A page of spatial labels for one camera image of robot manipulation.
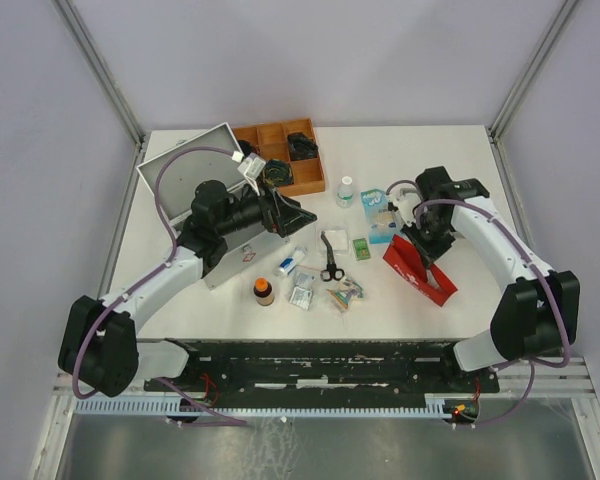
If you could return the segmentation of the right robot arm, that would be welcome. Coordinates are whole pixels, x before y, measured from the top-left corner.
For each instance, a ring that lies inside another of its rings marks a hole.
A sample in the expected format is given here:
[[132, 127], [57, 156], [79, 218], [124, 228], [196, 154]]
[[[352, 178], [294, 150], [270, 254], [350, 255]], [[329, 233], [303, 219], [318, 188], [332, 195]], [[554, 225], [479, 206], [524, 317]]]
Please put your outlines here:
[[[553, 368], [566, 366], [575, 343], [580, 282], [557, 271], [535, 254], [509, 227], [487, 188], [476, 178], [454, 180], [445, 167], [426, 169], [415, 180], [386, 191], [401, 231], [431, 269], [463, 237], [496, 280], [501, 298], [487, 330], [453, 347], [453, 357], [438, 368], [447, 389], [461, 391], [475, 371], [505, 368], [532, 360]], [[548, 353], [560, 351], [551, 363]]]

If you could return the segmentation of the bag of bandage packets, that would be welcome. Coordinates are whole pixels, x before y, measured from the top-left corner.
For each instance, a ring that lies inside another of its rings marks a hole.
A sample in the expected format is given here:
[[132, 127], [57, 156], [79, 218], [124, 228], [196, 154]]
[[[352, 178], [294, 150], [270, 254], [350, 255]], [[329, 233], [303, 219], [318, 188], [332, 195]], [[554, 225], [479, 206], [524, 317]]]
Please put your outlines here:
[[329, 288], [327, 292], [333, 306], [340, 313], [348, 312], [354, 301], [365, 298], [362, 286], [350, 276], [343, 277], [334, 288]]

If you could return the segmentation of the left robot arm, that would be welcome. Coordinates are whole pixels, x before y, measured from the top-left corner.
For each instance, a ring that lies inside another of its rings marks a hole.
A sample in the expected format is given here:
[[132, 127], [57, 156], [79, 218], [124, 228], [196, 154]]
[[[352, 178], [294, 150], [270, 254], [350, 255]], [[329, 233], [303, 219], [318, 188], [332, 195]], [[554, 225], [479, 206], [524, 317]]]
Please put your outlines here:
[[204, 279], [228, 251], [226, 237], [253, 225], [288, 237], [316, 222], [316, 214], [277, 190], [229, 192], [218, 180], [201, 183], [179, 235], [161, 263], [132, 285], [102, 298], [83, 295], [71, 306], [58, 365], [72, 377], [79, 399], [92, 393], [121, 394], [135, 380], [166, 377], [178, 389], [189, 390], [201, 378], [200, 364], [186, 346], [163, 339], [140, 344], [137, 333], [183, 289]]

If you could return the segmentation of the white gauze pad packet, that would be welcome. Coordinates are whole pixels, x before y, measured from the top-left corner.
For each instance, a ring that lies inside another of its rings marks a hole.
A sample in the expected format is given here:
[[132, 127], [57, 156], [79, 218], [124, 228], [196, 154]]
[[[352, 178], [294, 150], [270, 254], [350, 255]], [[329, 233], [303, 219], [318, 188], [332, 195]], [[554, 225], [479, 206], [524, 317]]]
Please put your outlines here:
[[350, 253], [349, 231], [344, 224], [322, 222], [316, 226], [316, 251], [325, 258], [327, 247], [322, 239], [322, 235], [325, 235], [336, 258], [344, 258]]

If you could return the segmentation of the red first aid pouch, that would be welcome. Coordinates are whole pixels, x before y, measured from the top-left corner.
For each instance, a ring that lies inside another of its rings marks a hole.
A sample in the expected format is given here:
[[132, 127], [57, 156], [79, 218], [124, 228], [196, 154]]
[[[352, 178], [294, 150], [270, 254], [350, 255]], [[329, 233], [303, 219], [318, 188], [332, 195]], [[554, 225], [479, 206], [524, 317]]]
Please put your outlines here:
[[408, 284], [440, 307], [458, 291], [439, 267], [425, 267], [415, 246], [398, 235], [391, 239], [383, 259]]

